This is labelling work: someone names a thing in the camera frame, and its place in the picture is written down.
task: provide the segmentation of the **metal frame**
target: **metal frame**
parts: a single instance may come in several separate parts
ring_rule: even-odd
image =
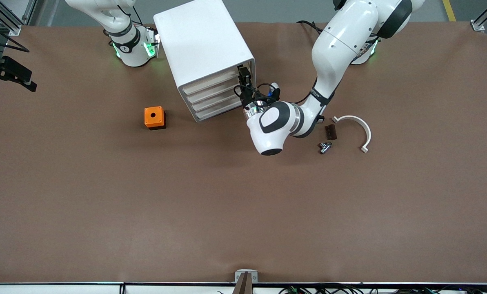
[[[35,9],[37,2],[38,0],[29,0],[29,2],[27,3],[24,15],[22,16],[22,20],[25,25],[29,24],[29,21],[31,20],[31,15],[33,15],[33,9]]]
[[[465,286],[485,292],[487,283],[439,283],[439,282],[258,282],[252,283],[254,288],[278,288],[285,286],[301,286],[304,288],[314,288],[325,286],[351,285],[359,289],[412,289],[427,287],[431,290],[439,290],[445,286]],[[62,285],[116,285],[116,286],[195,286],[195,287],[234,287],[234,282],[114,282],[114,281],[95,281],[95,282],[18,282],[0,283],[0,286],[62,286]]]
[[[0,23],[9,30],[10,36],[18,36],[21,26],[24,25],[22,19],[17,17],[6,5],[0,2]]]
[[[486,22],[486,20],[487,20],[487,8],[475,20],[472,19],[470,21],[470,24],[475,31],[484,31],[485,27],[483,26],[483,24],[484,22]]]

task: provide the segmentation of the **robotic arm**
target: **robotic arm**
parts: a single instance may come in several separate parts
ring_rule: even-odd
[[[159,40],[151,28],[133,24],[124,13],[136,0],[66,0],[69,6],[82,11],[100,23],[116,50],[116,55],[129,67],[145,65],[157,54]]]
[[[348,65],[361,52],[371,34],[390,38],[408,23],[412,11],[424,0],[334,0],[339,10],[325,26],[312,48],[318,73],[302,105],[242,99],[247,126],[258,152],[272,156],[283,150],[286,138],[308,136],[334,96]]]

